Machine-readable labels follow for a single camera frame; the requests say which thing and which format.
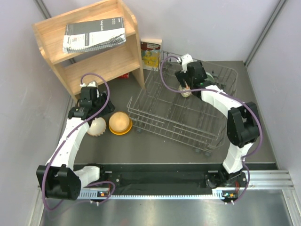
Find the grey wire dish rack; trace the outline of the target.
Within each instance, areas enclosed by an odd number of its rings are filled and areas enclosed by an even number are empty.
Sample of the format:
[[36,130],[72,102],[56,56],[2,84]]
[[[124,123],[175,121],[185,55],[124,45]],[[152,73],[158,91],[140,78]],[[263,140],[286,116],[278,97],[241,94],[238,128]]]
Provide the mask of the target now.
[[225,116],[196,96],[183,97],[174,90],[180,84],[175,72],[182,67],[168,59],[163,69],[152,69],[145,88],[137,98],[130,98],[127,109],[138,131],[148,131],[193,147],[197,152],[211,152],[229,147]]

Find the beige bird-pattern bowl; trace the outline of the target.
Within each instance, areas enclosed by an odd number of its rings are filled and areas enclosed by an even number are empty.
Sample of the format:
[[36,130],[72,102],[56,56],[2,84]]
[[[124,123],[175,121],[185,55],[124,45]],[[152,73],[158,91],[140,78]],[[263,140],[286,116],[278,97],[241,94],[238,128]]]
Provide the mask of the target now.
[[130,124],[129,116],[124,112],[116,112],[109,119],[109,126],[116,132],[122,132]]

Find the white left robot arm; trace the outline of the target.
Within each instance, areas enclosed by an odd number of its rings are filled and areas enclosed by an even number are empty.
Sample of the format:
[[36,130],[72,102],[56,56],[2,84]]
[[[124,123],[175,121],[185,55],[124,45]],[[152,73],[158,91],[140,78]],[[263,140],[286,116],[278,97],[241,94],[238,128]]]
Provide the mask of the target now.
[[46,165],[38,166],[37,179],[45,198],[76,200],[82,188],[93,183],[103,186],[107,176],[94,165],[74,171],[74,161],[82,139],[94,122],[113,112],[110,92],[97,87],[82,87],[77,105],[68,112],[59,144]]

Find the black-white striped bowl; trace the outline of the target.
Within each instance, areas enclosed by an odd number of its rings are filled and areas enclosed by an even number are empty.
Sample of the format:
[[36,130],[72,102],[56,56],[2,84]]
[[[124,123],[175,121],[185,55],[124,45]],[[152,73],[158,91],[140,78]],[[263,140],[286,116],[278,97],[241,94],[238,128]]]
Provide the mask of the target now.
[[97,137],[102,135],[106,130],[106,121],[104,118],[96,118],[92,121],[90,128],[88,129],[87,133],[91,136]]

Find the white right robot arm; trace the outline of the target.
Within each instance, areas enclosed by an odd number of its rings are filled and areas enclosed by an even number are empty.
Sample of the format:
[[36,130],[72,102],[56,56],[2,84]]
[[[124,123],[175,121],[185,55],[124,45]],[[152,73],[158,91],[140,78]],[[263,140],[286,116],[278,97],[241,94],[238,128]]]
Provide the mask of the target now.
[[227,118],[228,153],[218,171],[217,179],[208,178],[211,187],[231,186],[241,174],[245,157],[262,129],[257,106],[227,95],[205,71],[201,61],[177,59],[182,66],[175,73],[182,94],[191,93],[210,104]]

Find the yellow plastic bowl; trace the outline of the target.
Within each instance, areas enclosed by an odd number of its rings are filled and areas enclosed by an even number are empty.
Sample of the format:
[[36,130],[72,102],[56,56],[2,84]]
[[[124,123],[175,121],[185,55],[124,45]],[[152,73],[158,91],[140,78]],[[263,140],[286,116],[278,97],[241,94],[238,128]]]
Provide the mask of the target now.
[[121,136],[121,135],[124,135],[124,134],[128,133],[128,132],[131,130],[132,125],[133,125],[133,123],[132,123],[132,121],[130,121],[128,127],[127,127],[125,130],[121,131],[121,132],[117,132],[117,131],[113,130],[113,129],[111,128],[111,126],[109,125],[109,130],[110,130],[113,134]]

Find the floral patterned ceramic bowl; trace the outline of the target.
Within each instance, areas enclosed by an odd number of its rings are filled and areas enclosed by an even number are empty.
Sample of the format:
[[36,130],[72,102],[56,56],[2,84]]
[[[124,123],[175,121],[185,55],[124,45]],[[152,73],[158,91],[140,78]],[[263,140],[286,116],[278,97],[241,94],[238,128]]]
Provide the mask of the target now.
[[190,92],[190,87],[188,85],[186,85],[186,87],[183,87],[182,85],[180,85],[178,90],[181,91],[181,95],[184,98],[188,98],[189,96],[192,95],[192,93]]

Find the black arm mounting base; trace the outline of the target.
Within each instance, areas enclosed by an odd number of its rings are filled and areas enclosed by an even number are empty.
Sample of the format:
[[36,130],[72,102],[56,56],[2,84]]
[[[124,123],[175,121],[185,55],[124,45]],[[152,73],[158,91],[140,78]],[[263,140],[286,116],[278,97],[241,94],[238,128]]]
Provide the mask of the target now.
[[208,178],[217,179],[220,163],[101,163],[100,178],[88,187],[104,187],[114,195],[179,196],[212,194],[220,187],[234,194],[247,187],[246,174],[230,184],[211,187]]

